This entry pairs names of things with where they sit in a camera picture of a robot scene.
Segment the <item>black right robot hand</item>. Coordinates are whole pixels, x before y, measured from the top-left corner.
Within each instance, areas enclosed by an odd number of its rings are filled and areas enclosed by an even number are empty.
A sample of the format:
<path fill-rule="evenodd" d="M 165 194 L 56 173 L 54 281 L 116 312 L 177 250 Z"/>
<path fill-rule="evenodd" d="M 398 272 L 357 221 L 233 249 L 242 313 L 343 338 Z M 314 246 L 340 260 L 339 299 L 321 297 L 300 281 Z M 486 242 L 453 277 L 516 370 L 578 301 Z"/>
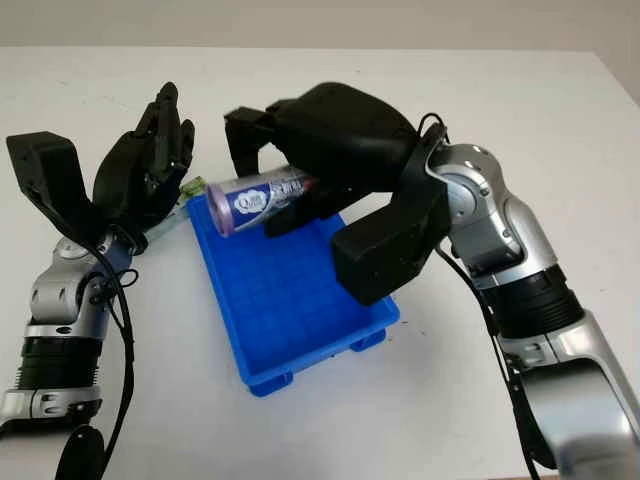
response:
<path fill-rule="evenodd" d="M 265 223 L 269 237 L 326 219 L 373 192 L 393 190 L 418 142 L 412 124 L 384 101 L 324 82 L 265 110 L 238 107 L 224 117 L 236 174 L 259 172 L 258 152 L 275 146 L 313 177 L 311 188 Z"/>

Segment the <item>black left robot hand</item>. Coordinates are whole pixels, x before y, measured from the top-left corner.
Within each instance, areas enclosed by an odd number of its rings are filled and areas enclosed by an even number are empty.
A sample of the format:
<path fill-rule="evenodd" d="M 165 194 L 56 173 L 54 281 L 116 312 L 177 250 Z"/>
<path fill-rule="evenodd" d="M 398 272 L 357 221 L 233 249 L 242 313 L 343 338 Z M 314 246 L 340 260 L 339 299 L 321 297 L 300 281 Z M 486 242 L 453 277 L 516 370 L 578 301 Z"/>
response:
<path fill-rule="evenodd" d="M 195 127 L 180 119 L 177 101 L 176 85 L 165 83 L 136 128 L 105 156 L 94 181 L 94 205 L 134 255 L 146 250 L 146 232 L 174 207 L 192 162 Z"/>

